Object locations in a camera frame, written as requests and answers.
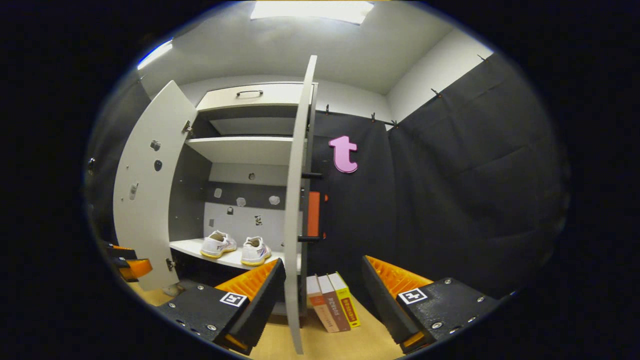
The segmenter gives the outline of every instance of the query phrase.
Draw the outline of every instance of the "sticker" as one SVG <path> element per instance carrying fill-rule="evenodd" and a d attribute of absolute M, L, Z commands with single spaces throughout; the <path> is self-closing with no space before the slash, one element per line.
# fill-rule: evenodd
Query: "sticker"
<path fill-rule="evenodd" d="M 223 302 L 227 305 L 240 307 L 243 301 L 246 299 L 245 295 L 240 295 L 236 293 L 227 293 L 225 296 L 220 299 L 220 302 Z"/>
<path fill-rule="evenodd" d="M 358 164 L 352 163 L 349 156 L 351 151 L 357 151 L 358 146 L 349 142 L 348 136 L 340 136 L 329 142 L 333 147 L 333 164 L 335 168 L 345 173 L 352 173 L 358 170 Z"/>
<path fill-rule="evenodd" d="M 402 299 L 405 304 L 413 304 L 414 302 L 418 302 L 427 298 L 427 295 L 425 295 L 418 288 L 405 291 L 404 293 L 400 293 L 398 295 L 400 295 L 400 299 Z"/>

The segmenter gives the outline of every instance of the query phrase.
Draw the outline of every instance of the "yellow book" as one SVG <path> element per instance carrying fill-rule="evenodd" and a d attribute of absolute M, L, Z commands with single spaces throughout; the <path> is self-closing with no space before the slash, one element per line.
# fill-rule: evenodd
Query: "yellow book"
<path fill-rule="evenodd" d="M 344 282 L 344 279 L 340 274 L 338 274 L 338 272 L 329 275 L 329 280 L 331 280 L 331 285 L 333 285 L 333 289 L 335 289 L 336 296 L 338 297 L 342 310 L 347 317 L 349 326 L 351 326 L 351 328 L 360 326 L 360 319 L 356 312 L 356 308 L 353 305 L 353 301 L 351 300 L 349 286 L 347 286 L 346 282 Z"/>

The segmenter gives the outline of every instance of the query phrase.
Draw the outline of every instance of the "books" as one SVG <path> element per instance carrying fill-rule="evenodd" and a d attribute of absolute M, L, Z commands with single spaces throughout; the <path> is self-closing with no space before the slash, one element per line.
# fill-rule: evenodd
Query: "books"
<path fill-rule="evenodd" d="M 333 286 L 331 285 L 331 281 L 329 280 L 328 275 L 323 275 L 317 277 L 318 284 L 320 285 L 320 291 L 324 297 L 324 301 L 326 305 L 329 307 L 329 312 L 333 316 L 333 320 L 337 325 L 339 331 L 349 331 L 351 330 L 351 326 L 347 321 L 346 316 L 342 310 L 342 306 L 340 306 L 340 301 L 338 300 L 338 295 L 335 293 Z"/>
<path fill-rule="evenodd" d="M 324 296 L 320 291 L 320 285 L 318 284 L 316 275 L 307 276 L 307 296 L 309 297 L 309 301 L 311 301 L 314 310 L 316 310 L 316 314 L 318 314 L 320 321 L 324 325 L 324 328 L 328 332 L 340 331 L 333 320 L 333 316 L 329 312 L 329 307 L 324 301 Z"/>
<path fill-rule="evenodd" d="M 331 281 L 331 285 L 333 285 L 333 289 L 338 296 L 338 301 L 340 302 L 340 306 L 342 307 L 347 321 L 349 322 L 349 326 L 352 328 L 360 326 L 360 319 L 358 318 L 356 308 L 353 306 L 349 287 L 344 282 L 342 276 L 336 272 L 335 274 L 329 275 L 329 280 Z"/>

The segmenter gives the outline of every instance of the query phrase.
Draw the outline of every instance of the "open cabinet door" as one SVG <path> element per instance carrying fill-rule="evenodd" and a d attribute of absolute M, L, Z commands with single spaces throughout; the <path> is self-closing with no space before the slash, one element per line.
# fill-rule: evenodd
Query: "open cabinet door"
<path fill-rule="evenodd" d="M 140 287 L 153 290 L 178 283 L 169 248 L 169 196 L 173 173 L 196 108 L 174 81 L 151 101 L 125 144 L 113 188 L 113 221 L 118 244 L 149 259 L 153 270 Z"/>
<path fill-rule="evenodd" d="M 304 155 L 307 115 L 311 100 L 311 86 L 316 69 L 317 56 L 312 55 L 307 66 L 307 73 L 302 87 L 296 123 L 293 129 L 289 173 L 287 175 L 287 200 L 284 215 L 284 268 L 287 278 L 284 282 L 287 322 L 293 339 L 296 353 L 302 354 L 300 337 L 300 309 L 298 308 L 298 276 L 296 274 L 296 258 L 298 248 L 298 211 L 300 210 L 300 184 L 302 177 L 302 159 Z"/>

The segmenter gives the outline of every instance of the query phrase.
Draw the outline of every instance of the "white shoe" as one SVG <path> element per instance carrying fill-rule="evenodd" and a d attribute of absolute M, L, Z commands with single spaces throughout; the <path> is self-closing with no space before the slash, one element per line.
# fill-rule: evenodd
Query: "white shoe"
<path fill-rule="evenodd" d="M 229 234 L 221 233 L 215 230 L 209 237 L 202 242 L 200 253 L 210 258 L 217 259 L 227 251 L 233 251 L 237 248 L 236 241 Z"/>
<path fill-rule="evenodd" d="M 271 256 L 271 249 L 262 241 L 260 236 L 247 238 L 242 247 L 241 263 L 249 266 L 264 264 L 264 260 Z"/>

